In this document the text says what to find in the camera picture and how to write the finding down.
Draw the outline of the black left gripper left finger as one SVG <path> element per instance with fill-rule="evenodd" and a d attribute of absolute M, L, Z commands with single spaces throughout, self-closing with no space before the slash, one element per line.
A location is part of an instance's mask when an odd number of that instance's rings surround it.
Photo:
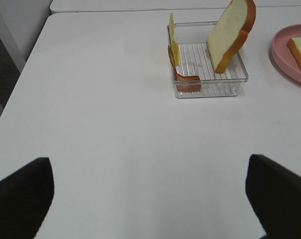
<path fill-rule="evenodd" d="M 35 238 L 53 197 L 48 157 L 37 158 L 0 180 L 0 239 Z"/>

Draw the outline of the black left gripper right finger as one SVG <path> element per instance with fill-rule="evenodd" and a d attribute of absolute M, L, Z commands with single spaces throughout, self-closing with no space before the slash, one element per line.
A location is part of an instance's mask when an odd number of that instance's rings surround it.
<path fill-rule="evenodd" d="M 266 239 L 301 239 L 301 177 L 270 158 L 253 154 L 245 181 L 247 198 Z"/>

